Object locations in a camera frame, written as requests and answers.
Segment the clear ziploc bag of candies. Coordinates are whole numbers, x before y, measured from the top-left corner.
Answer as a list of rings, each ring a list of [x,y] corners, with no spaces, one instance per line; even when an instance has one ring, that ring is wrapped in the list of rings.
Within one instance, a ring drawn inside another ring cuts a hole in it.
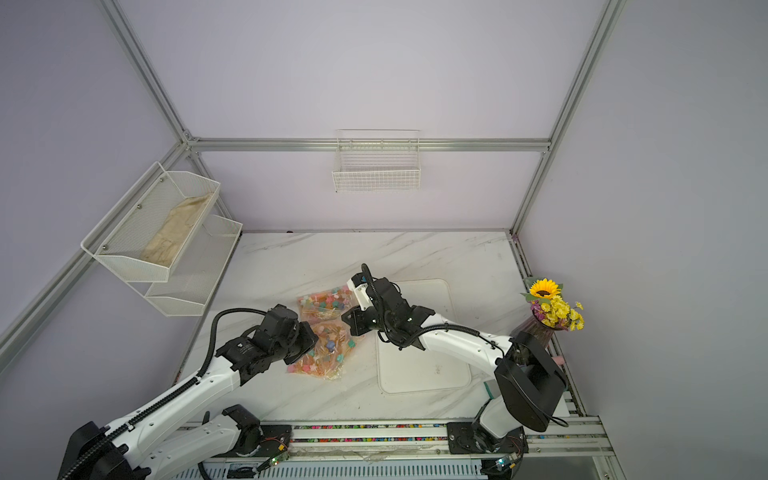
[[[312,326],[318,340],[313,349],[287,367],[289,374],[308,375],[321,379],[334,379],[341,373],[357,342],[350,328],[341,320],[318,322]]]

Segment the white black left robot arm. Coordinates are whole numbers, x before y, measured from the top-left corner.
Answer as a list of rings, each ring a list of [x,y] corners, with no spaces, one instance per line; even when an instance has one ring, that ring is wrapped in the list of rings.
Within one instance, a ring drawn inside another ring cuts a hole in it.
[[[178,431],[272,364],[295,363],[318,341],[308,322],[278,304],[258,313],[260,324],[217,346],[220,320],[242,311],[237,307],[214,316],[203,363],[181,384],[103,427],[88,422],[78,428],[68,441],[59,478],[167,479],[259,434],[259,419],[241,405],[225,408],[211,422],[186,433]]]

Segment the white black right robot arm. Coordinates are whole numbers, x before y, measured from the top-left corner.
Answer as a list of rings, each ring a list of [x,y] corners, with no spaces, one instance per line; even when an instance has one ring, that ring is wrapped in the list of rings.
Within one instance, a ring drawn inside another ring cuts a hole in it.
[[[347,286],[358,302],[342,316],[352,335],[375,332],[400,351],[438,352],[493,376],[498,396],[487,400],[472,420],[447,424],[451,453],[523,456],[528,431],[568,427],[555,414],[566,375],[532,333],[519,329],[499,336],[452,322],[433,309],[409,304],[399,286],[374,277],[367,265]]]

